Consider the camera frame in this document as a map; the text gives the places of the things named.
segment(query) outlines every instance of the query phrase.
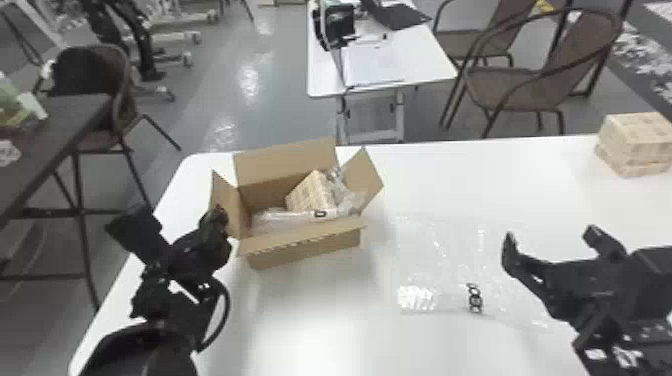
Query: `tabletop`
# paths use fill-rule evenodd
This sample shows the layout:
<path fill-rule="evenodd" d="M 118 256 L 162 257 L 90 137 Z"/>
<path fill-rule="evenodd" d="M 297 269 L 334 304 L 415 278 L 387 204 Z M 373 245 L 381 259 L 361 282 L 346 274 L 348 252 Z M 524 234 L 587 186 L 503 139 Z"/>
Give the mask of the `tabletop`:
<path fill-rule="evenodd" d="M 21 158 L 0 167 L 0 228 L 95 128 L 107 113 L 105 94 L 52 97 L 40 100 L 49 117 L 33 131 L 12 136 Z"/>
<path fill-rule="evenodd" d="M 415 7 L 411 0 L 401 2 Z M 311 98 L 342 95 L 345 87 L 336 71 L 336 65 L 331 54 L 324 51 L 315 38 L 310 12 L 316 5 L 313 0 L 310 0 L 308 4 L 308 78 L 306 91 Z M 451 80 L 457 76 L 456 68 L 448 60 L 427 25 L 417 25 L 404 30 L 392 31 L 369 18 L 355 21 L 355 29 L 357 34 L 381 35 L 387 33 L 390 46 L 394 50 L 396 63 L 404 72 L 404 80 L 355 88 L 350 90 L 351 94 L 419 86 Z"/>
<path fill-rule="evenodd" d="M 400 250 L 380 237 L 394 218 L 412 215 L 523 223 L 518 239 L 542 245 L 523 250 L 553 261 L 593 257 L 581 240 L 590 223 L 630 251 L 672 244 L 672 173 L 622 179 L 594 155 L 595 142 L 589 135 L 367 146 L 385 187 L 363 213 L 370 226 L 362 244 L 264 271 L 232 258 L 215 273 L 231 290 L 232 313 L 213 345 L 192 356 L 199 375 L 585 375 L 568 325 L 534 331 L 469 314 L 402 313 Z M 341 163 L 357 150 L 339 147 Z M 167 240 L 196 227 L 212 170 L 236 181 L 231 153 L 180 165 L 155 211 Z M 422 236 L 418 246 L 427 244 Z M 103 336 L 137 322 L 128 314 L 142 269 L 128 258 L 70 375 Z"/>

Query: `clear plastic bag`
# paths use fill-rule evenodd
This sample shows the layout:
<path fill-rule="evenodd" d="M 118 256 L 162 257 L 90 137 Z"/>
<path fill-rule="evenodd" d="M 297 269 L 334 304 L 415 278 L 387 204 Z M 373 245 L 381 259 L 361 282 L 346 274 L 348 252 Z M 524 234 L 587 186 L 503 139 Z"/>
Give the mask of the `clear plastic bag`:
<path fill-rule="evenodd" d="M 394 231 L 386 243 L 399 256 L 397 302 L 404 313 L 462 313 L 514 326 L 554 325 L 543 304 L 500 264 L 504 235 L 525 233 L 524 226 L 424 215 L 399 216 L 391 222 Z"/>
<path fill-rule="evenodd" d="M 302 224 L 343 217 L 336 209 L 292 212 L 285 208 L 269 208 L 252 216 L 252 235 L 289 230 Z"/>
<path fill-rule="evenodd" d="M 340 166 L 332 167 L 326 175 L 339 212 L 347 213 L 344 215 L 358 214 L 357 211 L 364 202 L 365 192 L 353 192 L 348 189 L 344 183 L 343 169 Z"/>

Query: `white table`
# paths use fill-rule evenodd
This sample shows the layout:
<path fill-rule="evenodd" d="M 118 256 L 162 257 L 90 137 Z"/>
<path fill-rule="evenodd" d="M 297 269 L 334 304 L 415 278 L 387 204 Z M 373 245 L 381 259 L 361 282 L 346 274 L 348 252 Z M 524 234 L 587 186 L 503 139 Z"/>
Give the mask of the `white table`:
<path fill-rule="evenodd" d="M 415 7 L 411 0 L 402 0 Z M 391 31 L 378 24 L 372 18 L 356 21 L 357 34 L 387 33 L 391 48 L 394 50 L 396 64 L 403 70 L 404 80 L 383 85 L 358 87 L 346 93 L 339 77 L 331 53 L 324 51 L 315 38 L 312 10 L 315 2 L 310 0 L 307 6 L 308 23 L 308 69 L 307 93 L 314 99 L 335 98 L 337 115 L 337 134 L 342 142 L 367 142 L 379 139 L 404 140 L 404 92 L 405 87 L 416 87 L 434 82 L 451 80 L 457 70 L 448 60 L 443 49 L 434 38 L 427 25 L 418 25 L 408 29 Z M 349 117 L 348 100 L 366 99 L 374 95 L 394 95 L 395 129 L 362 134 L 347 134 Z"/>
<path fill-rule="evenodd" d="M 581 240 L 589 223 L 629 251 L 672 244 L 672 173 L 619 178 L 594 156 L 594 143 L 594 136 L 574 136 L 371 146 L 385 188 L 364 215 L 372 227 L 408 212 L 529 224 L 547 242 L 524 251 L 555 261 L 593 256 Z M 356 150 L 339 148 L 339 159 Z M 193 155 L 177 170 L 155 212 L 168 240 L 192 230 L 207 209 L 212 169 L 235 181 L 230 153 Z M 361 249 L 261 272 L 234 259 L 218 271 L 232 291 L 232 316 L 211 348 L 193 356 L 200 376 L 586 374 L 569 326 L 530 333 L 470 317 L 401 314 L 398 258 L 373 246 L 370 232 Z M 131 256 L 70 375 L 104 335 L 131 323 L 141 271 Z"/>

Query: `cardboard box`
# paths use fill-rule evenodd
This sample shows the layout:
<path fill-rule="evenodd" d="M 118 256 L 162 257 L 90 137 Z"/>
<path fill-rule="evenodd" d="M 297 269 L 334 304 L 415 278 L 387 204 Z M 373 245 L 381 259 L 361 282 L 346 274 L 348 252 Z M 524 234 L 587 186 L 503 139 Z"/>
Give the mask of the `cardboard box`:
<path fill-rule="evenodd" d="M 595 145 L 595 154 L 609 165 L 614 172 L 624 178 L 660 174 L 667 171 L 672 164 L 671 162 L 620 163 L 599 143 Z"/>
<path fill-rule="evenodd" d="M 335 146 L 333 138 L 324 138 L 238 153 L 233 157 L 237 187 L 213 171 L 210 206 L 219 204 L 226 209 L 227 231 L 240 241 L 238 256 L 245 257 L 252 268 L 266 269 L 359 245 L 360 231 L 366 227 L 359 214 L 279 233 L 250 235 L 252 214 L 284 207 L 285 196 L 311 171 L 327 171 L 338 164 Z M 361 213 L 383 188 L 383 182 L 365 148 L 342 169 L 346 186 L 365 195 L 357 208 Z"/>
<path fill-rule="evenodd" d="M 619 165 L 672 161 L 672 125 L 657 112 L 607 115 L 598 137 Z"/>

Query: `cable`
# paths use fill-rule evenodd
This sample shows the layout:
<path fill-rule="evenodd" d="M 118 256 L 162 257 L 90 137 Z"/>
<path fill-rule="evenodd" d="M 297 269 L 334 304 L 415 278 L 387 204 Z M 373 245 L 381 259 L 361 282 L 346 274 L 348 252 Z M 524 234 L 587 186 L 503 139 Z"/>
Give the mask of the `cable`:
<path fill-rule="evenodd" d="M 219 334 L 222 332 L 222 329 L 224 329 L 224 325 L 226 325 L 226 321 L 229 319 L 229 313 L 231 311 L 231 296 L 229 295 L 229 290 L 227 290 L 226 286 L 224 286 L 223 283 L 214 277 L 210 279 L 209 283 L 215 287 L 217 291 L 219 291 L 220 295 L 224 297 L 224 312 L 222 313 L 222 318 L 219 320 L 219 323 L 217 323 L 217 326 L 215 327 L 215 330 L 212 332 L 210 337 L 205 339 L 197 346 L 196 351 L 198 352 L 207 349 L 208 346 L 210 346 L 212 342 L 217 339 Z"/>
<path fill-rule="evenodd" d="M 2 14 L 2 18 L 5 19 L 9 30 L 12 32 L 12 34 L 14 34 L 16 42 L 19 44 L 21 51 L 23 51 L 23 54 L 26 56 L 26 60 L 36 67 L 41 67 L 44 64 L 44 60 L 42 60 L 42 55 L 40 52 L 28 41 L 28 39 L 26 39 L 23 34 L 21 34 L 19 29 L 16 27 L 14 22 L 12 22 L 9 16 L 7 16 L 7 13 L 5 13 L 4 10 L 0 11 L 0 14 Z"/>

